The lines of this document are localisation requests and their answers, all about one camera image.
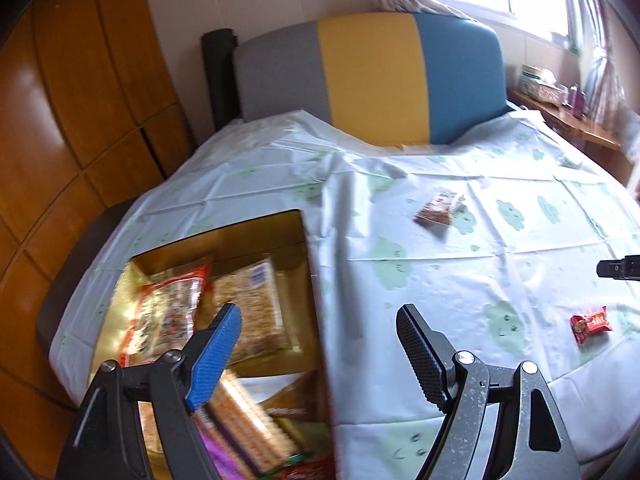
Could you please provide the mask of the small red candy packet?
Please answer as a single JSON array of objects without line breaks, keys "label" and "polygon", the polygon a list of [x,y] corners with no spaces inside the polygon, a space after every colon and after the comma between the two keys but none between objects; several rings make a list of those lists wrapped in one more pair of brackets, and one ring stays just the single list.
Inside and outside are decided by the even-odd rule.
[{"label": "small red candy packet", "polygon": [[570,318],[570,329],[580,346],[592,336],[610,332],[612,326],[608,322],[606,307],[597,308],[587,314],[574,314]]}]

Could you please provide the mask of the large red sesame snack bag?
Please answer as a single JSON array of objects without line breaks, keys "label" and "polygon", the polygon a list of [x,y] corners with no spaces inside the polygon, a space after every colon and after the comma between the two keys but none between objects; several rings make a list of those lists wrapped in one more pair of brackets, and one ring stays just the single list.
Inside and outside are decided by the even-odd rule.
[{"label": "large red sesame snack bag", "polygon": [[154,362],[181,349],[194,331],[195,311],[208,282],[209,265],[143,285],[119,350],[121,366]]}]

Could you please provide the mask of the clear rice puff cake pack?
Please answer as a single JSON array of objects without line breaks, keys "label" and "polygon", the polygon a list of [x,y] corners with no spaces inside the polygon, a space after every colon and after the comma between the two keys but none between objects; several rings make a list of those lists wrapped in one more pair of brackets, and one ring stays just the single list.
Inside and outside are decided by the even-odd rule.
[{"label": "clear rice puff cake pack", "polygon": [[265,258],[213,280],[213,304],[235,304],[241,311],[241,333],[230,362],[257,358],[288,348],[272,260]]}]

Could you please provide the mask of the green-ended cracker pack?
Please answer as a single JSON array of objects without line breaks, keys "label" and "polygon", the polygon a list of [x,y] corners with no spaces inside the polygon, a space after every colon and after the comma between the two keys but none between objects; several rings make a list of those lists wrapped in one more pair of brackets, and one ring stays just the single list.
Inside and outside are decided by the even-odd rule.
[{"label": "green-ended cracker pack", "polygon": [[203,410],[254,478],[275,474],[303,458],[299,446],[250,397],[231,370],[222,373]]}]

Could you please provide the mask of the purple cartoon snack packet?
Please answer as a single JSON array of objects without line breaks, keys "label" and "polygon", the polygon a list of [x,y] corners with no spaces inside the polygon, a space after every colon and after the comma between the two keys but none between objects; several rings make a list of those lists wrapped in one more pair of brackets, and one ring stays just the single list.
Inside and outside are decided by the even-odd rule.
[{"label": "purple cartoon snack packet", "polygon": [[193,419],[221,479],[250,480],[255,478],[247,464],[218,431],[213,419],[204,408],[196,411]]}]

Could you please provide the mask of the slim white snack stick packet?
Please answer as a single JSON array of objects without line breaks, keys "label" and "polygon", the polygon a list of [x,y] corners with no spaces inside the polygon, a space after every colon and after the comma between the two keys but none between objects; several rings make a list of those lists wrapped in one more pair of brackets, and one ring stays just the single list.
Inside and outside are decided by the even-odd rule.
[{"label": "slim white snack stick packet", "polygon": [[419,223],[435,223],[450,226],[457,208],[463,202],[463,194],[440,188],[414,215]]}]

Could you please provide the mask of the brown-white pastry packet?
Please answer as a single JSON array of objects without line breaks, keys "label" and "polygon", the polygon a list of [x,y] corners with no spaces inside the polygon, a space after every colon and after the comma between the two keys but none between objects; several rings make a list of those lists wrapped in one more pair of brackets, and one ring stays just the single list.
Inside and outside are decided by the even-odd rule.
[{"label": "brown-white pastry packet", "polygon": [[319,415],[318,373],[267,377],[259,404],[272,417],[315,420]]}]

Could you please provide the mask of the gold metal tin box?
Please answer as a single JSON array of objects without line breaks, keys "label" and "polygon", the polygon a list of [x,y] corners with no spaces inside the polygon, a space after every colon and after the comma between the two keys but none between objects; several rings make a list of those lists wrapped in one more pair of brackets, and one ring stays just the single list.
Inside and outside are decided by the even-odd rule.
[{"label": "gold metal tin box", "polygon": [[326,359],[298,210],[130,260],[61,479],[332,479]]}]

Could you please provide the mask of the white cloud-print tablecloth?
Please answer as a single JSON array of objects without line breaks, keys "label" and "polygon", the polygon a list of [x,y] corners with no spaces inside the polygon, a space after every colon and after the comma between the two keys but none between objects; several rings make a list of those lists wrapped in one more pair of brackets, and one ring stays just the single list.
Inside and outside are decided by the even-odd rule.
[{"label": "white cloud-print tablecloth", "polygon": [[[463,194],[450,226],[416,222],[440,188]],[[535,362],[581,463],[636,426],[639,287],[596,267],[638,252],[639,207],[534,112],[414,148],[365,144],[305,112],[224,128],[138,199],[82,277],[49,351],[70,397],[85,393],[131,257],[290,209],[317,274],[343,478],[412,477],[439,426],[396,336],[403,304],[488,364]],[[612,330],[580,346],[570,318],[603,306]]]}]

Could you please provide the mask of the wooden side shelf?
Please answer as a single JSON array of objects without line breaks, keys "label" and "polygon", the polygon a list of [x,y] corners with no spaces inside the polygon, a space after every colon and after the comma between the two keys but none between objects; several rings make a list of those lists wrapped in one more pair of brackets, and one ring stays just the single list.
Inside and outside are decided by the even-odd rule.
[{"label": "wooden side shelf", "polygon": [[506,95],[516,105],[539,110],[547,125],[560,136],[612,174],[622,185],[628,184],[632,165],[623,154],[613,133],[590,119],[577,119],[564,107],[557,108],[548,103],[535,101],[514,89],[507,88]]}]

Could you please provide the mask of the boxes on shelf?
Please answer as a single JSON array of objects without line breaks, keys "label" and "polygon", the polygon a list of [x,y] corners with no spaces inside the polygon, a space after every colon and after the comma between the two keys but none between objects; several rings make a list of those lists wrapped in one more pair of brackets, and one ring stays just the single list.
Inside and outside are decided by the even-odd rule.
[{"label": "boxes on shelf", "polygon": [[548,68],[522,64],[520,90],[526,96],[541,102],[562,107],[567,104],[568,89],[560,84]]}]

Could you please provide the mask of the grey yellow blue chair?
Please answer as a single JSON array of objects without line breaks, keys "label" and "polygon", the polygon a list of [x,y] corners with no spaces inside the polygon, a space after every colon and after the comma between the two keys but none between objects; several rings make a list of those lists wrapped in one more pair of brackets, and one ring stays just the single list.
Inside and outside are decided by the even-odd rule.
[{"label": "grey yellow blue chair", "polygon": [[241,44],[233,66],[247,122],[304,110],[379,146],[449,144],[508,109],[496,33],[448,15],[288,26]]}]

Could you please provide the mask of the black rolled mat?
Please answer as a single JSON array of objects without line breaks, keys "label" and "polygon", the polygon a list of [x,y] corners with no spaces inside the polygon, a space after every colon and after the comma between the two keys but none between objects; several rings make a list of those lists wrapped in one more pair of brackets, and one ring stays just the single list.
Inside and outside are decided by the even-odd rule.
[{"label": "black rolled mat", "polygon": [[233,65],[233,53],[237,46],[238,36],[231,28],[212,30],[201,36],[201,52],[215,132],[241,117]]}]

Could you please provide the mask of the wooden wall cabinet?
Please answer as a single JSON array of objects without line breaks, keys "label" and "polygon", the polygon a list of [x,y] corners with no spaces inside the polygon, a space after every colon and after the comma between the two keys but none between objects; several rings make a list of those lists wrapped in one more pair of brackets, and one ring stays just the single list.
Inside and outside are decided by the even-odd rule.
[{"label": "wooden wall cabinet", "polygon": [[36,318],[81,235],[194,140],[148,0],[34,0],[1,45],[1,430],[50,479],[72,426]]}]

